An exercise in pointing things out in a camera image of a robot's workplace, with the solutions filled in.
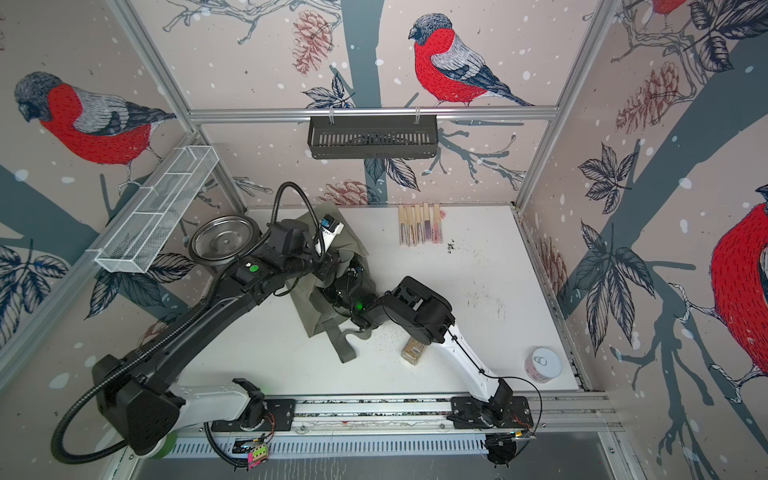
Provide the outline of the green tape roll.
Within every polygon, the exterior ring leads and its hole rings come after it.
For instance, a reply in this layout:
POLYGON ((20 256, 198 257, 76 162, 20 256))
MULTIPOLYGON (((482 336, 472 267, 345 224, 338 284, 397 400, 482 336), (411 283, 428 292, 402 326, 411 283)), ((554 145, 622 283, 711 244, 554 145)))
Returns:
POLYGON ((178 435, 176 432, 172 432, 166 435, 161 441, 159 441, 155 447, 146 455, 146 458, 163 458, 172 452, 174 449, 178 435))

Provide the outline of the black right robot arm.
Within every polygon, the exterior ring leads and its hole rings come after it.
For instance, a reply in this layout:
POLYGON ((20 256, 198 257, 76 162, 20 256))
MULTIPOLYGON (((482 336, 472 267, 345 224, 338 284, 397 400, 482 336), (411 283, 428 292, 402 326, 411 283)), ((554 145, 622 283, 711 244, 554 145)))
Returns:
POLYGON ((322 295, 363 332, 391 322, 425 346, 436 344, 464 379, 480 413, 491 417, 477 420, 477 425, 501 424, 503 416, 511 411, 512 388, 506 380, 488 372, 466 344, 451 304, 425 284, 406 276, 394 289, 379 295, 366 270, 350 268, 324 288, 322 295))

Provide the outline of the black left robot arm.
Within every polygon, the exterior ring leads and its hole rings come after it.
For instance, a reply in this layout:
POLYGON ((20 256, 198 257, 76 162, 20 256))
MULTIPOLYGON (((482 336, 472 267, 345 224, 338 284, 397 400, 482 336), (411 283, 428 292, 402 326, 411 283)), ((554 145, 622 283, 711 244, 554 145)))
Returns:
POLYGON ((178 323, 118 359, 108 355, 94 367, 102 384, 99 412, 138 455, 156 453, 177 429, 215 421, 237 422, 246 430, 264 421, 264 394, 235 378, 212 387, 179 387, 178 376, 228 326, 291 280, 313 274, 326 278, 338 257, 329 247, 344 229, 327 215, 312 233, 298 220, 281 220, 249 252, 219 273, 204 298, 178 323))

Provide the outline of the purple folding fan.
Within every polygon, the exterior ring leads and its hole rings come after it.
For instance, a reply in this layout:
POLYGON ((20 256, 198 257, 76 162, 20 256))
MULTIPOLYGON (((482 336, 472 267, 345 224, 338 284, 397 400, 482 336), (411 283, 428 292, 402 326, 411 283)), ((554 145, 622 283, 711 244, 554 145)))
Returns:
POLYGON ((432 230, 431 206, 428 203, 423 204, 422 213, 423 213, 424 242, 430 243, 433 241, 433 230, 432 230))

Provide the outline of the pink circuit board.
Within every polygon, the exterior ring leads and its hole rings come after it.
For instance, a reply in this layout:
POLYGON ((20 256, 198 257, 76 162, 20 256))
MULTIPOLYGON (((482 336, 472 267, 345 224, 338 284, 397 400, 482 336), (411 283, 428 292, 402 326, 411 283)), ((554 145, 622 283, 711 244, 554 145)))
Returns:
POLYGON ((250 470, 268 460, 269 444, 267 440, 236 440, 232 453, 246 470, 250 470))

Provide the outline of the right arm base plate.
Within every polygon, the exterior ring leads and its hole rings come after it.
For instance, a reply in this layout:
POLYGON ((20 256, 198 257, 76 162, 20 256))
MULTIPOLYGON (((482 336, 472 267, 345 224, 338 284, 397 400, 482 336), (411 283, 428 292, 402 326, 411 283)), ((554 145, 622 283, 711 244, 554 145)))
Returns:
POLYGON ((446 419, 455 429, 532 430, 535 426, 524 396, 513 396, 504 404, 481 402, 471 396, 452 397, 446 419))

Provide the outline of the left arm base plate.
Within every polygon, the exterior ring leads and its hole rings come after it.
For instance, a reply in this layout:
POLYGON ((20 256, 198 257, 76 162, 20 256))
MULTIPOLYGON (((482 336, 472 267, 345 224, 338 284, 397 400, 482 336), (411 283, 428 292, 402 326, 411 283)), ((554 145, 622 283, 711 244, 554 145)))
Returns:
POLYGON ((292 428, 296 400, 289 398, 267 398, 258 406, 250 405, 235 420, 217 420, 211 424, 216 433, 240 432, 288 432, 292 428))

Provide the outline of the glass spice jar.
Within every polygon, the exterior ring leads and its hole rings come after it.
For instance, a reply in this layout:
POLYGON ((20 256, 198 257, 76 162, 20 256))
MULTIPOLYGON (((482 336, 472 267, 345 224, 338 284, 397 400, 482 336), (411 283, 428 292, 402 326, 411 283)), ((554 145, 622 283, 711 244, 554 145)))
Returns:
POLYGON ((401 358, 408 364, 416 366, 425 352, 427 346, 413 337, 410 337, 401 349, 401 358))

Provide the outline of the olive green tote bag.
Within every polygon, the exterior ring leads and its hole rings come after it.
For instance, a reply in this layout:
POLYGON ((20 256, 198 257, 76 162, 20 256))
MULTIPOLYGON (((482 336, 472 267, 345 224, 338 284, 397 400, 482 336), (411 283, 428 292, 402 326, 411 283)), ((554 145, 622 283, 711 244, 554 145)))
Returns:
POLYGON ((319 220, 330 215, 343 225, 341 232, 330 242, 330 253, 336 255, 337 259, 331 262, 330 272, 322 274, 321 278, 314 274, 301 278, 290 297, 307 336, 325 333, 339 360, 344 364, 356 358, 354 349, 346 339, 351 330, 342 331, 339 328, 347 318, 332 307, 331 302, 322 295, 322 290, 330 287, 350 266, 353 259, 357 258, 364 266, 368 266, 368 251, 335 204, 330 201, 321 203, 315 208, 315 213, 319 220))

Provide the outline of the aluminium mounting rail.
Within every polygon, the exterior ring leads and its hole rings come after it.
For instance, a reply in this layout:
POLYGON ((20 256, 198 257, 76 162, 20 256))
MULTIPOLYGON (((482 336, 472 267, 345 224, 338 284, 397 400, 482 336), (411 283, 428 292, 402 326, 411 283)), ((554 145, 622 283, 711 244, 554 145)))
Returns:
POLYGON ((443 394, 268 396, 295 399, 292 435, 438 435, 476 432, 528 438, 543 433, 621 432, 624 426, 605 394, 521 391, 535 426, 523 429, 455 429, 446 419, 452 397, 443 394))

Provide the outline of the white round tin can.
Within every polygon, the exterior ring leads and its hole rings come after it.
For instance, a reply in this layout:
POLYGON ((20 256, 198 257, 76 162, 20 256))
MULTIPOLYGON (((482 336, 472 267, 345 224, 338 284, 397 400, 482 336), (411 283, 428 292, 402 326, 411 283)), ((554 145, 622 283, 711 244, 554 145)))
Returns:
POLYGON ((562 374, 563 364, 551 349, 537 348, 526 357, 524 369, 530 380, 545 384, 562 374))

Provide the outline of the black hanging shelf basket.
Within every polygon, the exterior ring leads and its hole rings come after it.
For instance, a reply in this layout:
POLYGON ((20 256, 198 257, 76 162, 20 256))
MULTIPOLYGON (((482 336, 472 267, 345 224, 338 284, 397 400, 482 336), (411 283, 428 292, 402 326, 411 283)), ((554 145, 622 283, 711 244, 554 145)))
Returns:
POLYGON ((434 115, 314 117, 307 145, 317 160, 426 159, 438 153, 434 115))

